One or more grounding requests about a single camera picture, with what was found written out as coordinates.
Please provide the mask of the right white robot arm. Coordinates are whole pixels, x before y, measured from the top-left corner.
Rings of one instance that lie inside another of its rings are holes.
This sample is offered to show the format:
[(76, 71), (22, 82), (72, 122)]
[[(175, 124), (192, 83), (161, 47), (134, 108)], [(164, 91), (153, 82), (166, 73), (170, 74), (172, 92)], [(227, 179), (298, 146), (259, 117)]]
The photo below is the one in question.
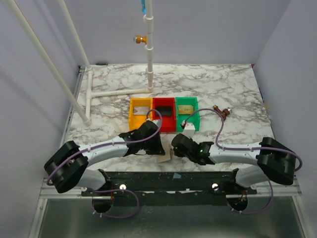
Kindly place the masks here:
[(258, 143), (231, 147), (213, 142), (196, 143), (184, 134), (178, 134), (171, 145), (177, 157), (186, 157), (202, 166), (222, 163), (249, 165), (235, 171), (235, 177), (228, 181), (228, 189), (233, 194), (264, 181), (281, 185), (292, 185), (294, 181), (295, 153), (271, 137), (264, 137)]

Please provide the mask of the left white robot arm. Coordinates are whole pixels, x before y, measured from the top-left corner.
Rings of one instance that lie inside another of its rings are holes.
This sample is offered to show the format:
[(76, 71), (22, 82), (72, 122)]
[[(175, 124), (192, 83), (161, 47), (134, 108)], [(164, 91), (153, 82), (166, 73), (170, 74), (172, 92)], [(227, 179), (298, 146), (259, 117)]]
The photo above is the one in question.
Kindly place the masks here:
[(105, 142), (82, 146), (73, 140), (65, 142), (44, 165), (48, 185), (53, 185), (58, 193), (86, 187), (99, 196), (106, 195), (110, 189), (109, 177), (102, 170), (88, 167), (108, 159), (136, 155), (140, 150), (147, 155), (164, 155), (160, 127), (161, 120), (147, 120), (138, 129)]

